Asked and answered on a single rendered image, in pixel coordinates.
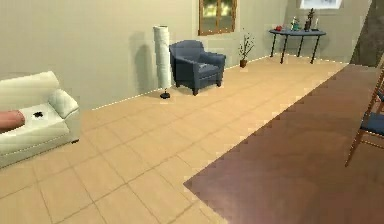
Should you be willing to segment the potted house plant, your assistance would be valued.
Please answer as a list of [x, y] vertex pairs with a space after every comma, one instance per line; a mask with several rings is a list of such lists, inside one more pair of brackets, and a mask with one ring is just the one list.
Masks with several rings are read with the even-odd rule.
[[245, 33], [243, 36], [242, 43], [239, 46], [239, 56], [240, 56], [240, 67], [245, 68], [247, 65], [247, 57], [250, 51], [255, 46], [254, 38], [250, 33]]

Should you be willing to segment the white floor lamp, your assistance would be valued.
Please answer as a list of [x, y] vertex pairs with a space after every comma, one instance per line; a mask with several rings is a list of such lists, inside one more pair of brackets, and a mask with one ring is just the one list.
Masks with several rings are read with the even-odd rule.
[[172, 86], [170, 52], [169, 52], [169, 30], [165, 25], [153, 27], [154, 43], [156, 53], [157, 76], [159, 86], [163, 90], [160, 94], [162, 99], [168, 99], [170, 94], [167, 89]]

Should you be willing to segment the wooden framed window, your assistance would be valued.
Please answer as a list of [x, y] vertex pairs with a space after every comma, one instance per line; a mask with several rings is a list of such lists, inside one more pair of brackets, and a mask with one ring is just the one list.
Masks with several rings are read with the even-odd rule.
[[237, 0], [199, 0], [198, 35], [233, 32], [236, 8]]

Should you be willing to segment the dark blue console table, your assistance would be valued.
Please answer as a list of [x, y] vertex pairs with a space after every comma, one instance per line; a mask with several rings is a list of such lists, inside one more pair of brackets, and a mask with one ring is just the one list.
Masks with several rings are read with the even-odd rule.
[[[287, 41], [288, 41], [288, 37], [289, 36], [300, 36], [301, 37], [301, 41], [300, 41], [300, 45], [299, 45], [300, 49], [302, 48], [303, 40], [304, 40], [305, 37], [312, 37], [312, 36], [316, 37], [316, 44], [315, 44], [315, 47], [314, 47], [314, 50], [313, 50], [313, 53], [312, 53], [312, 57], [311, 57], [311, 60], [310, 60], [310, 63], [313, 63], [314, 59], [315, 59], [315, 55], [316, 55], [317, 49], [318, 49], [318, 44], [319, 44], [319, 41], [320, 41], [320, 37], [326, 35], [326, 32], [321, 31], [321, 30], [310, 30], [310, 31], [299, 30], [299, 31], [292, 31], [292, 30], [287, 30], [287, 29], [282, 29], [282, 30], [271, 29], [271, 30], [269, 30], [269, 33], [273, 35], [273, 41], [272, 41], [270, 56], [274, 55], [276, 37], [278, 35], [281, 35], [281, 36], [285, 37], [284, 44], [283, 44], [283, 51], [281, 53], [281, 58], [280, 58], [280, 63], [284, 62], [284, 56], [285, 56], [285, 51], [286, 51], [286, 46], [287, 46]], [[300, 54], [301, 54], [301, 50], [300, 49], [298, 50], [297, 56], [300, 56]]]

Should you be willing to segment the dark statue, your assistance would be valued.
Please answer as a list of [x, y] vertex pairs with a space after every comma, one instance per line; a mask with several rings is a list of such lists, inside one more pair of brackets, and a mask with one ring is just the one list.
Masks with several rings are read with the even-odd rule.
[[311, 8], [307, 15], [307, 19], [304, 25], [304, 31], [309, 32], [311, 30], [312, 19], [314, 17], [314, 8]]

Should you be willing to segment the white sofa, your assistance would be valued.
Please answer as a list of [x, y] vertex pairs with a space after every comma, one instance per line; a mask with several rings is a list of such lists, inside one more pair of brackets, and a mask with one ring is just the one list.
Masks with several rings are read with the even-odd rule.
[[[0, 81], [0, 111], [19, 110], [25, 124], [0, 133], [0, 168], [80, 137], [80, 108], [52, 71]], [[35, 118], [35, 112], [43, 117]]]

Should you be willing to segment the white framed window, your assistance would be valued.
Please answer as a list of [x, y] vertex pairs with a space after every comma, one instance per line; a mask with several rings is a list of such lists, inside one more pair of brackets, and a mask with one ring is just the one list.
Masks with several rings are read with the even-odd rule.
[[339, 9], [342, 0], [300, 0], [301, 9]]

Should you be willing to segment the wooden chair blue seat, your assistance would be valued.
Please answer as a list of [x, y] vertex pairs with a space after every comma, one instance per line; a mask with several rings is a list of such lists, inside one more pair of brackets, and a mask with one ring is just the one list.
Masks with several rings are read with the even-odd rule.
[[356, 149], [360, 143], [368, 144], [384, 150], [384, 146], [363, 140], [364, 134], [376, 136], [384, 139], [384, 53], [377, 65], [377, 70], [380, 73], [378, 81], [376, 82], [370, 103], [366, 112], [364, 113], [359, 129], [349, 149], [348, 157], [345, 161], [345, 167], [348, 167]]

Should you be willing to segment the pink cushion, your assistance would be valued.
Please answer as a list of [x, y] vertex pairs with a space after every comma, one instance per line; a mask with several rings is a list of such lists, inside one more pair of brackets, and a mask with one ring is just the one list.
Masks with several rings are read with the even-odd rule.
[[25, 124], [25, 117], [19, 110], [0, 111], [0, 133], [19, 128]]

